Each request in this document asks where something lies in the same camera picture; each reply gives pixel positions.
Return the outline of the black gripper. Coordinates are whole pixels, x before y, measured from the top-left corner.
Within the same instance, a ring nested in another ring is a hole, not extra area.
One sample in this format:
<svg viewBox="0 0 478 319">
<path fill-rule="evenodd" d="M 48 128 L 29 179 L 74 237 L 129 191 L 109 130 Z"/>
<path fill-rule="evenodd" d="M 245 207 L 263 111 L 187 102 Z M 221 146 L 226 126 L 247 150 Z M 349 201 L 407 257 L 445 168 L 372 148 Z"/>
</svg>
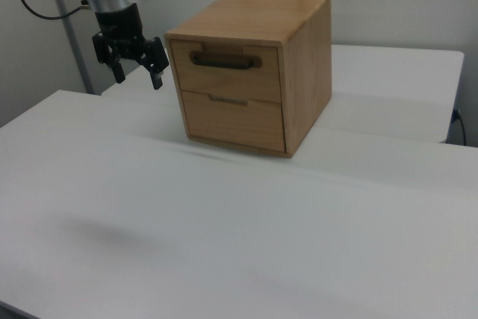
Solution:
<svg viewBox="0 0 478 319">
<path fill-rule="evenodd" d="M 100 32 L 92 38 L 99 63 L 108 63 L 116 83 L 125 80 L 121 58 L 135 60 L 150 74 L 155 90 L 163 86 L 161 76 L 169 60 L 159 37 L 147 40 L 137 5 L 110 13 L 95 13 Z"/>
</svg>

